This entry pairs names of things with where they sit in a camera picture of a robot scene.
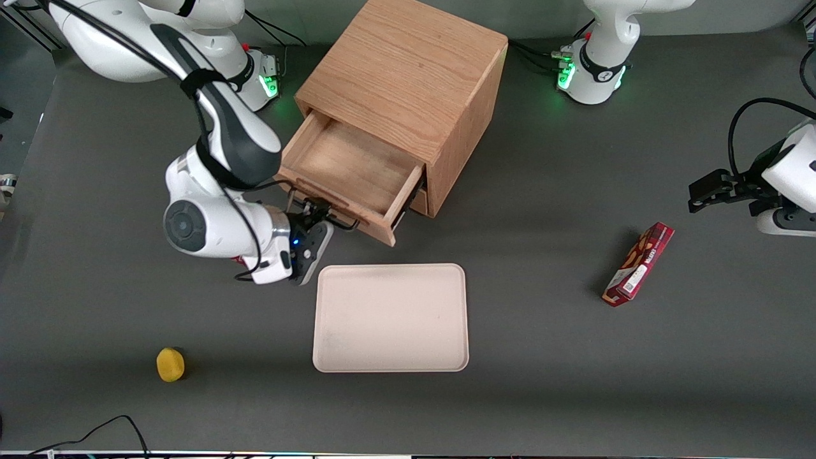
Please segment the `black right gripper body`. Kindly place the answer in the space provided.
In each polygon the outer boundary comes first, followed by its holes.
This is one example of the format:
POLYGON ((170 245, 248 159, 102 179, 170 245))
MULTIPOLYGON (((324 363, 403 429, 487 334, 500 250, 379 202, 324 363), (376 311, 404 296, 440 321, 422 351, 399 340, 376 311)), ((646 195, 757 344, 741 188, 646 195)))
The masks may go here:
POLYGON ((304 203, 299 213, 289 212, 289 246, 295 254, 318 254, 328 242, 328 222, 304 215, 304 203))

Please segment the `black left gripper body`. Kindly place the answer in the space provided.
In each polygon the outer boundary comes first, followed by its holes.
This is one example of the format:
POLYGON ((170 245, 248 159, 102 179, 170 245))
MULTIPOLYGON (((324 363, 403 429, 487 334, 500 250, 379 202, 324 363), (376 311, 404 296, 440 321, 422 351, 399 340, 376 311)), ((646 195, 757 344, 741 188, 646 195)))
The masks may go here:
POLYGON ((736 154, 732 148, 732 174, 738 181, 736 195, 739 198, 751 200, 749 212, 752 217, 758 217, 765 211, 776 211, 784 209, 790 211, 792 202, 784 198, 777 189, 773 188, 767 180, 762 177, 777 159, 782 156, 784 142, 774 143, 772 146, 761 152, 745 171, 738 171, 736 154))

